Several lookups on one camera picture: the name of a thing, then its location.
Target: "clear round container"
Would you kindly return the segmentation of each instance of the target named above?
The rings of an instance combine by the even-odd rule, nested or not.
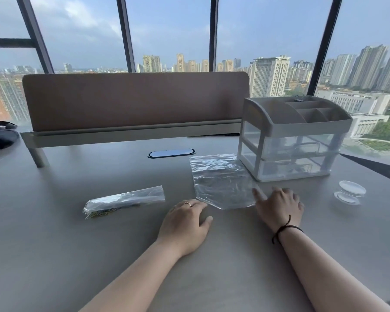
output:
[[[339,201],[349,205],[359,205],[358,197],[363,197],[367,192],[363,186],[348,180],[339,182],[339,187],[341,191],[336,191],[333,195]]]

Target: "plastic bag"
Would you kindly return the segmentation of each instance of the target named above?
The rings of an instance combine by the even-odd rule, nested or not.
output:
[[[196,198],[219,209],[255,204],[251,189],[258,188],[235,154],[189,158]]]
[[[162,186],[145,188],[128,193],[91,199],[86,204],[82,212],[86,218],[100,217],[108,215],[113,211],[126,207],[140,207],[151,203],[161,203],[165,201],[165,194]]]

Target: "storage box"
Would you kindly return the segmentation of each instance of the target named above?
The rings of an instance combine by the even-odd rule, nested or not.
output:
[[[329,174],[352,118],[313,96],[244,100],[238,157],[259,181]]]

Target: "lawn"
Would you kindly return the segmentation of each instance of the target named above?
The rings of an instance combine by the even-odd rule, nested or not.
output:
[[[362,144],[369,146],[376,151],[390,151],[390,143],[384,141],[374,140],[359,140]]]

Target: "gray desk surface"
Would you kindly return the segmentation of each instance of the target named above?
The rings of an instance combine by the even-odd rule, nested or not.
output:
[[[234,153],[238,138],[175,138],[45,149],[37,169],[19,143],[0,151],[0,312],[78,311],[156,238],[163,216],[194,197],[188,157],[155,150]],[[338,181],[368,193],[337,203]],[[92,198],[163,185],[167,203],[84,220]],[[262,183],[265,193],[272,184]],[[338,157],[329,177],[284,181],[306,205],[302,228],[382,299],[390,301],[390,180]],[[252,208],[209,207],[205,243],[167,276],[150,311],[312,311],[280,246]]]

